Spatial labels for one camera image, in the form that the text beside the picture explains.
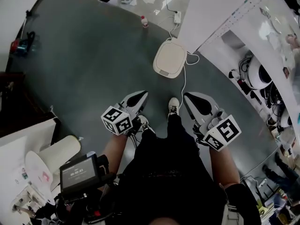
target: display screen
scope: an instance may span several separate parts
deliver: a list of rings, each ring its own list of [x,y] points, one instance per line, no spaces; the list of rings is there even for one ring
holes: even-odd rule
[[[92,158],[88,158],[62,171],[63,188],[73,186],[95,176]]]

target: plastic bottle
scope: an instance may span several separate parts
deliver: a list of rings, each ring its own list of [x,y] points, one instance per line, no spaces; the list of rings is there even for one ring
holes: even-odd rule
[[[148,27],[148,19],[145,16],[141,16],[141,22],[144,28]]]

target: person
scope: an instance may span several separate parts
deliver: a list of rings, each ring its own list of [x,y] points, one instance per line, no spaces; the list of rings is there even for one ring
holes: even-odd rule
[[[269,169],[266,164],[262,166],[262,171],[266,174],[268,179],[276,183],[284,192],[287,193],[287,196],[292,203],[298,203],[298,201],[300,201],[299,175],[281,160],[278,152],[275,153],[275,162],[286,175],[285,178]]]
[[[251,192],[229,149],[210,148],[213,179],[206,171],[195,140],[184,129],[179,101],[169,102],[167,138],[158,138],[140,115],[142,140],[120,178],[116,195],[119,223],[139,225],[222,224],[225,204],[235,206],[244,224],[261,224]],[[103,154],[117,173],[127,136],[112,135]]]

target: foot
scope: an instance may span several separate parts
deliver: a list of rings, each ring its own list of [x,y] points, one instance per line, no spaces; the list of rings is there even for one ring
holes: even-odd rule
[[[142,124],[141,125],[142,132],[144,132],[146,129],[150,129],[153,133],[155,133],[154,130],[149,126],[148,119],[145,116],[139,115],[139,118],[140,118],[141,124]]]
[[[265,164],[262,166],[262,171],[264,174],[267,174],[267,172],[269,171],[270,169],[268,168],[268,166]]]
[[[282,162],[278,152],[275,153],[275,162],[276,162],[276,164]]]
[[[169,101],[169,115],[173,115],[173,114],[178,114],[178,110],[179,110],[179,101],[177,98],[173,97],[171,98],[171,100]]]

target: white wall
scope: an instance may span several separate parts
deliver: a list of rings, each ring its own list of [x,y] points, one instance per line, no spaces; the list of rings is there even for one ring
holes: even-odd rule
[[[178,39],[193,53],[245,0],[190,0]]]
[[[51,119],[0,138],[0,222],[3,225],[22,225],[29,221],[26,214],[13,213],[10,205],[29,181],[22,178],[25,154],[50,145],[55,125]]]
[[[5,71],[11,42],[37,0],[0,0],[0,71]]]

